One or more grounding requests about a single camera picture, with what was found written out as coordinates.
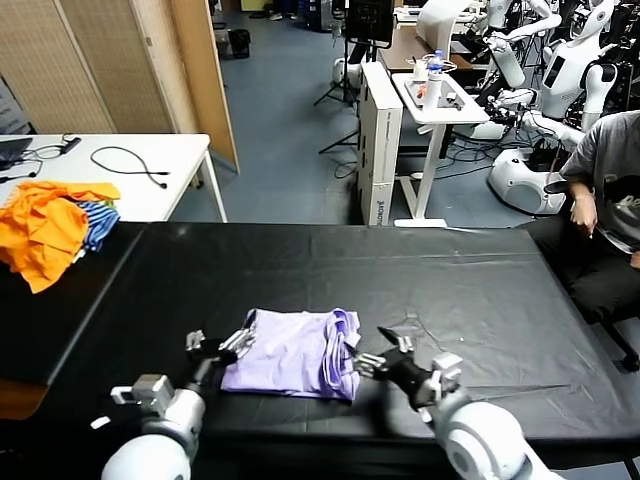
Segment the bare person hand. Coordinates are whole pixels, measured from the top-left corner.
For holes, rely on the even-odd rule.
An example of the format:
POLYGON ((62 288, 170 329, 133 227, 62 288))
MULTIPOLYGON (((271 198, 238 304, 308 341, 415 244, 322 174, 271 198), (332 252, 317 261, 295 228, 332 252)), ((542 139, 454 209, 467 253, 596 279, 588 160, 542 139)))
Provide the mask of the bare person hand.
POLYGON ((598 217, 595 201, 591 196, 581 196, 574 200, 571 221, 588 238, 593 236, 598 217))

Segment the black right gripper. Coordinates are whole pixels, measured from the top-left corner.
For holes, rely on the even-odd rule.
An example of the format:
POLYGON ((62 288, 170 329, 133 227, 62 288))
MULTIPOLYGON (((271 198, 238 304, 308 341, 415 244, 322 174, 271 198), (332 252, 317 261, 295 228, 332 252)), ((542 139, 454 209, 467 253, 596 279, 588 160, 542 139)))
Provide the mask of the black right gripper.
POLYGON ((358 353, 353 359, 354 369, 365 377, 395 384, 405 393, 412 409, 430 405, 433 392, 427 381, 431 379, 431 372, 415 363, 411 337, 386 327, 379 327, 378 331, 398 349, 390 349, 382 356, 358 353))

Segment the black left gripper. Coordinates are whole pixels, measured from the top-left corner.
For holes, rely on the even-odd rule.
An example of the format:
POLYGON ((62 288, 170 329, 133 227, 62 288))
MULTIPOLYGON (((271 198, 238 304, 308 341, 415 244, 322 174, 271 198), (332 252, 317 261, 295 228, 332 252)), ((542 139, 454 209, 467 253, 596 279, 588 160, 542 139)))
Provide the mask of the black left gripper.
POLYGON ((256 328, 244 327, 235 331, 220 345, 217 340, 206 340, 202 330, 186 335, 185 349, 189 357, 187 389, 204 391, 211 387, 226 368, 242 358, 256 340, 256 328))

